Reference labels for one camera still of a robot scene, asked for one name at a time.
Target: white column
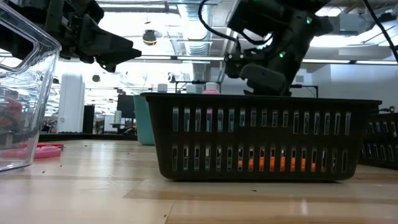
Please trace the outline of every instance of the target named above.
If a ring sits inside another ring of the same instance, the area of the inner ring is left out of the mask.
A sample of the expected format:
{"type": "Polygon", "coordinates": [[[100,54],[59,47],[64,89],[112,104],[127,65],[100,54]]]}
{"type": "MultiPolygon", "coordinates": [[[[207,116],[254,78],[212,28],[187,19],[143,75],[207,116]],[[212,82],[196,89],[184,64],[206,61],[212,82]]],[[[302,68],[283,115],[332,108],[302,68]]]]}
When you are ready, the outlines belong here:
{"type": "Polygon", "coordinates": [[[82,74],[65,73],[61,79],[58,132],[83,131],[85,83],[82,74]]]}

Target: pink object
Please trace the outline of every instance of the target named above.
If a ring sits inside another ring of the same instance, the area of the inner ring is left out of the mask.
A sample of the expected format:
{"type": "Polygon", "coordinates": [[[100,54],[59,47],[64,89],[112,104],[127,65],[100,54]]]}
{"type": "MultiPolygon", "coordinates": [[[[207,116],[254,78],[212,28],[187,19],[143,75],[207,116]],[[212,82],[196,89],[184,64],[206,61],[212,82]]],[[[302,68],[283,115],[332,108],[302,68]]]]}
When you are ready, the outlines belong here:
{"type": "MultiPolygon", "coordinates": [[[[55,146],[38,147],[35,151],[35,159],[51,158],[61,156],[62,150],[55,146]]],[[[10,149],[1,153],[1,157],[6,158],[25,158],[27,155],[25,149],[10,149]]]]}
{"type": "Polygon", "coordinates": [[[63,147],[62,143],[37,143],[37,147],[48,147],[48,146],[55,146],[55,147],[63,147]]]}
{"type": "Polygon", "coordinates": [[[206,90],[203,92],[203,94],[219,94],[219,91],[217,90],[206,90]]]}
{"type": "Polygon", "coordinates": [[[208,82],[206,83],[206,90],[203,92],[203,94],[216,94],[219,95],[220,92],[218,91],[218,84],[215,82],[208,82]]]}

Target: red object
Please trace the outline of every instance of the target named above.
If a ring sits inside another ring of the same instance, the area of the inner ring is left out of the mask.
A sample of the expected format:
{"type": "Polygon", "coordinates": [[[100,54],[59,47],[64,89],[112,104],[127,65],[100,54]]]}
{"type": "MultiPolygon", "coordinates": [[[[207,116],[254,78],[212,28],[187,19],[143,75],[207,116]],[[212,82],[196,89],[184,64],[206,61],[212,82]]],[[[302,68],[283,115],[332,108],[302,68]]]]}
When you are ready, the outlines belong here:
{"type": "MultiPolygon", "coordinates": [[[[61,156],[62,150],[59,147],[47,146],[38,147],[35,152],[35,159],[51,158],[61,156]]],[[[27,155],[25,149],[10,149],[1,153],[1,157],[6,158],[25,158],[27,155]]]]}

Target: desk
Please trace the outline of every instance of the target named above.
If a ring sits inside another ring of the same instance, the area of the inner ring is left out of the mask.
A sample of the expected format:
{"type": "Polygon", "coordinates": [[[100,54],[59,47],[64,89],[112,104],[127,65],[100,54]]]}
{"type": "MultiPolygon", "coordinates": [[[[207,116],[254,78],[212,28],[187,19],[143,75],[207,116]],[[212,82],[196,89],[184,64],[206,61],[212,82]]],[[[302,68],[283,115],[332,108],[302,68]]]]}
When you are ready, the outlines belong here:
{"type": "Polygon", "coordinates": [[[358,166],[341,183],[172,182],[155,149],[67,141],[61,158],[0,176],[0,223],[398,223],[398,172],[358,166]]]}

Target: black cable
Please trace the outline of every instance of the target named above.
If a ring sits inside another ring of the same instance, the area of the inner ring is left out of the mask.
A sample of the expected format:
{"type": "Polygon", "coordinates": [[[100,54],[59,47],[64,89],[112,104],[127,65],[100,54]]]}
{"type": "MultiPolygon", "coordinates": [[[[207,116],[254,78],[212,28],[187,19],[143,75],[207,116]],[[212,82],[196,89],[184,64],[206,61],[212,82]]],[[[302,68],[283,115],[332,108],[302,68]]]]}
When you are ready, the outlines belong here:
{"type": "Polygon", "coordinates": [[[383,33],[384,37],[386,38],[388,44],[390,45],[390,49],[392,50],[392,54],[394,55],[394,58],[396,59],[398,63],[398,52],[396,47],[394,46],[394,43],[392,42],[390,36],[388,35],[387,31],[383,27],[383,25],[380,23],[379,19],[377,18],[376,14],[374,13],[371,5],[369,4],[368,0],[362,0],[363,3],[365,4],[366,8],[368,9],[369,13],[371,14],[374,22],[376,25],[380,28],[381,32],[383,33]]]}
{"type": "Polygon", "coordinates": [[[268,41],[271,40],[271,38],[274,36],[274,34],[271,34],[271,36],[268,37],[266,40],[253,40],[252,38],[250,38],[249,36],[247,36],[244,32],[242,32],[242,36],[243,36],[246,40],[248,40],[248,42],[249,42],[250,44],[253,44],[253,45],[263,45],[263,44],[268,43],[268,41]]]}
{"type": "Polygon", "coordinates": [[[285,51],[286,48],[289,47],[289,45],[292,43],[294,31],[293,31],[293,29],[292,29],[291,27],[288,27],[288,30],[289,30],[289,31],[291,32],[291,34],[292,34],[292,36],[291,36],[291,38],[289,39],[289,41],[286,42],[286,44],[285,44],[283,47],[279,48],[279,49],[272,49],[271,54],[269,54],[269,55],[267,56],[268,59],[274,58],[277,54],[279,54],[279,53],[285,51]]]}
{"type": "Polygon", "coordinates": [[[218,32],[217,30],[214,30],[213,28],[211,28],[209,25],[206,24],[206,22],[203,20],[203,16],[201,14],[202,10],[203,10],[203,6],[205,5],[205,3],[208,0],[202,0],[202,2],[200,2],[199,4],[199,10],[198,10],[198,17],[199,17],[199,21],[202,23],[202,25],[210,32],[212,32],[213,34],[216,34],[222,38],[228,39],[230,41],[233,41],[236,43],[236,48],[240,51],[241,50],[241,44],[239,43],[239,40],[237,38],[228,36],[226,34],[223,34],[221,32],[218,32]]]}

